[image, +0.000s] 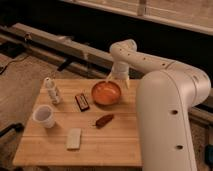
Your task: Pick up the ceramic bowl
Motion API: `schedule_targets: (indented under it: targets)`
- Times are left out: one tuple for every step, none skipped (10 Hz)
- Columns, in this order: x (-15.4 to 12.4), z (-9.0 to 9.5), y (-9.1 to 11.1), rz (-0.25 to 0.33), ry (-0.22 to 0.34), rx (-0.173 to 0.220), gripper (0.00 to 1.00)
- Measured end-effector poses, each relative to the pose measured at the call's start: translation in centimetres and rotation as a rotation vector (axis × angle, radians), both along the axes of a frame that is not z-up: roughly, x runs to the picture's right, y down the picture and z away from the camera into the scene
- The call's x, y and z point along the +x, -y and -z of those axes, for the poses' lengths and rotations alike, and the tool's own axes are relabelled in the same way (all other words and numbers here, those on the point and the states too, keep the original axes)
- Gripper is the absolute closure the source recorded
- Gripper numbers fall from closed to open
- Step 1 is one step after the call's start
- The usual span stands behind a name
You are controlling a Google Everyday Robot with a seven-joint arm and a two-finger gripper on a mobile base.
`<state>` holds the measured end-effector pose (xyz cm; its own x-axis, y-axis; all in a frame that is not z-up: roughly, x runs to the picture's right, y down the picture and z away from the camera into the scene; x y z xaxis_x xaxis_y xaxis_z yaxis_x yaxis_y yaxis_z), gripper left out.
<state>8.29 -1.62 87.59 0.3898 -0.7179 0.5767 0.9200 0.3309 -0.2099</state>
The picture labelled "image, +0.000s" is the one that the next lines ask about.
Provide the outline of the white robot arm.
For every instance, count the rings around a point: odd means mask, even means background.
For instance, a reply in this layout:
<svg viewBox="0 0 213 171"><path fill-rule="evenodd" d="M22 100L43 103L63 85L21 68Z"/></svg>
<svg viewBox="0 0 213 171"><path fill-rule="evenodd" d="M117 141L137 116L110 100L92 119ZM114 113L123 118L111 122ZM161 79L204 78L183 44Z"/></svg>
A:
<svg viewBox="0 0 213 171"><path fill-rule="evenodd" d="M209 76L194 66L141 53L132 39L110 46L114 78L143 73L136 114L143 171L197 171L188 110L207 99Z"/></svg>

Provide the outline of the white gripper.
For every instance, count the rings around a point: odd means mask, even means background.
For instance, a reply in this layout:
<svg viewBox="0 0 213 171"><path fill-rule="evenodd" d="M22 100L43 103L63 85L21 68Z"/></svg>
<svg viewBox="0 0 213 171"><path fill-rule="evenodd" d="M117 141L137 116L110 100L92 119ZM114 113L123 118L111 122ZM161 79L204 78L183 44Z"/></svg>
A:
<svg viewBox="0 0 213 171"><path fill-rule="evenodd" d="M127 79L129 77L129 65L125 62L114 62L111 73L106 78L106 82L109 82L112 80L112 76L115 79L125 80L126 88L130 88L129 80Z"/></svg>

